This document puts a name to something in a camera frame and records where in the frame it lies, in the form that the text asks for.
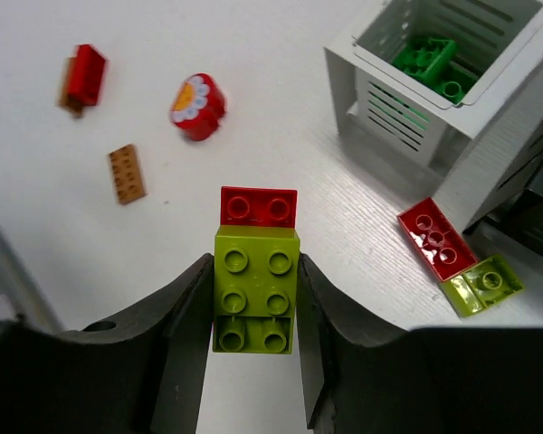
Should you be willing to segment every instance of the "white box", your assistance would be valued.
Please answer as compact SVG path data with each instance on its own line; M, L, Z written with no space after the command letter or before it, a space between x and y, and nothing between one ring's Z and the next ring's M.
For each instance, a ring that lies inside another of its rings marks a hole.
M390 64L411 37L428 34L455 40L456 67L480 76L458 105ZM481 208L490 211L522 189L543 157L538 0L373 1L326 48L326 58L338 130L352 118L378 143L444 177L434 198L460 214L459 230ZM514 135L513 108L522 129ZM495 143L503 140L507 146ZM482 164L485 154L496 160L491 169ZM474 179L462 190L466 176Z

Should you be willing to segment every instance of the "green duplo brick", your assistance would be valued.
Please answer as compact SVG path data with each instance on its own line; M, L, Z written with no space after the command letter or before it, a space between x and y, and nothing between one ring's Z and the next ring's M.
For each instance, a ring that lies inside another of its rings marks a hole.
M524 289L501 255L492 256L441 284L459 316L471 316Z
M215 236L214 351L290 354L300 238L221 226Z
M393 61L406 75L432 87L456 53L451 39L414 38Z

